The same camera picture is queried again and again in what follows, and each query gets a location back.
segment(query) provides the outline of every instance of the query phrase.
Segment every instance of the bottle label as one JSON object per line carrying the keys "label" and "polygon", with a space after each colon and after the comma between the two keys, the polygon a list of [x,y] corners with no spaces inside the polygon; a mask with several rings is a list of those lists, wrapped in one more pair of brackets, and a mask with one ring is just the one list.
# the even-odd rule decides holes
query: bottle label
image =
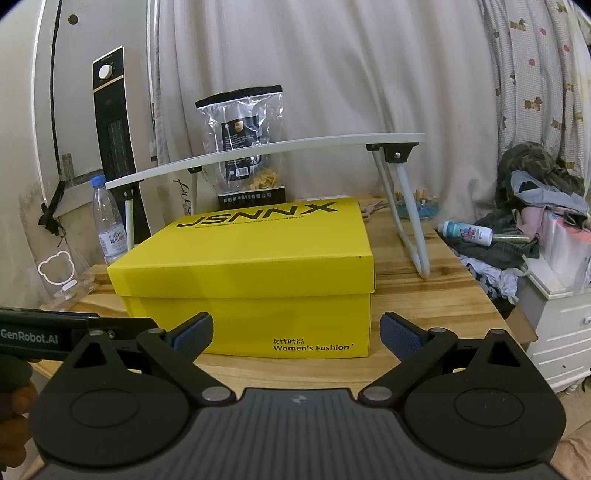
{"label": "bottle label", "polygon": [[103,255],[112,257],[127,251],[127,235],[123,225],[115,225],[111,230],[99,233],[100,246],[103,249]]}

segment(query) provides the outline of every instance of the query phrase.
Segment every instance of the metal screw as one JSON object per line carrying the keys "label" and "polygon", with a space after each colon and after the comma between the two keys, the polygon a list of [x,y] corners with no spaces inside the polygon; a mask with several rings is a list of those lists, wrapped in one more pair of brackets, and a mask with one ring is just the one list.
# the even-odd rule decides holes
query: metal screw
{"label": "metal screw", "polygon": [[392,397],[392,390],[388,387],[380,387],[376,385],[374,387],[366,388],[363,391],[363,396],[371,401],[384,401]]}
{"label": "metal screw", "polygon": [[207,401],[224,401],[230,398],[232,392],[226,387],[207,387],[201,392],[201,395]]}

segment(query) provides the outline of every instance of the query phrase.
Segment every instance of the bottle cap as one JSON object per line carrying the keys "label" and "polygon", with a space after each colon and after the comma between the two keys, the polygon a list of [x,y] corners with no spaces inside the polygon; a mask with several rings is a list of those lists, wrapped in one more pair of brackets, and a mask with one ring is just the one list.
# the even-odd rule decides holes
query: bottle cap
{"label": "bottle cap", "polygon": [[90,179],[90,183],[94,188],[104,187],[106,183],[106,179],[104,175],[97,175],[96,177],[92,177]]}

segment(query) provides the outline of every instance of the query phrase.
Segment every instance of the wooden tabletop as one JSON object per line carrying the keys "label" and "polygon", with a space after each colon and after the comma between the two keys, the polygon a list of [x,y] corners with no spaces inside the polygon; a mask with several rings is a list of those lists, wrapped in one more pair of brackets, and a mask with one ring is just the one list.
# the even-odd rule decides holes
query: wooden tabletop
{"label": "wooden tabletop", "polygon": [[[245,387],[334,388],[357,392],[396,366],[398,360],[379,340],[383,312],[396,312],[424,329],[446,327],[459,337],[483,338],[491,328],[509,330],[472,275],[460,263],[429,223],[423,225],[431,262],[431,276],[423,280],[396,234],[387,209],[372,214],[367,224],[374,252],[376,291],[372,296],[372,334],[367,358],[266,359],[201,355],[196,365],[235,390]],[[409,224],[405,230],[412,238]],[[104,265],[93,267],[98,288],[71,309],[101,316],[126,316]],[[51,376],[59,362],[43,361],[36,370]]]}

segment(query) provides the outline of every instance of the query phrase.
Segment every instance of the finger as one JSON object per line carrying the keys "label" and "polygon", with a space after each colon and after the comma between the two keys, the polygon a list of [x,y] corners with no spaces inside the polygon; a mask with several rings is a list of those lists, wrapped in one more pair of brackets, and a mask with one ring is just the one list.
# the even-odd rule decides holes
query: finger
{"label": "finger", "polygon": [[12,393],[12,409],[17,415],[22,415],[31,410],[33,402],[37,399],[37,389],[31,382],[26,387],[19,388]]}
{"label": "finger", "polygon": [[10,468],[16,468],[22,465],[27,458],[27,451],[25,447],[15,449],[0,448],[0,465],[5,465]]}
{"label": "finger", "polygon": [[25,417],[19,415],[0,423],[0,449],[20,448],[27,443],[29,438],[31,435]]}

